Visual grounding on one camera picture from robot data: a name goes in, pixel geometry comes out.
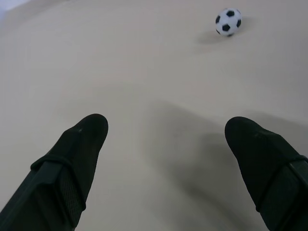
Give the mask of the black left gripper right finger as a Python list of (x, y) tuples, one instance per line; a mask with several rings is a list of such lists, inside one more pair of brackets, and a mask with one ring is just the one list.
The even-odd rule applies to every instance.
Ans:
[(269, 231), (308, 231), (308, 158), (241, 116), (227, 122), (225, 138)]

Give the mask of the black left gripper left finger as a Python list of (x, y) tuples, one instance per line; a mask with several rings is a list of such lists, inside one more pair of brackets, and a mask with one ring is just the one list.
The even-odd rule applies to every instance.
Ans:
[(91, 114), (35, 161), (0, 212), (0, 231), (75, 231), (86, 209), (107, 119)]

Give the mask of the small black-white soccer ball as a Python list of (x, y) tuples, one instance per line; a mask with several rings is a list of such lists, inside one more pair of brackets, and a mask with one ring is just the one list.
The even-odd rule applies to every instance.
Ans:
[(216, 31), (222, 36), (230, 37), (239, 30), (242, 19), (242, 14), (238, 9), (226, 8), (216, 17)]

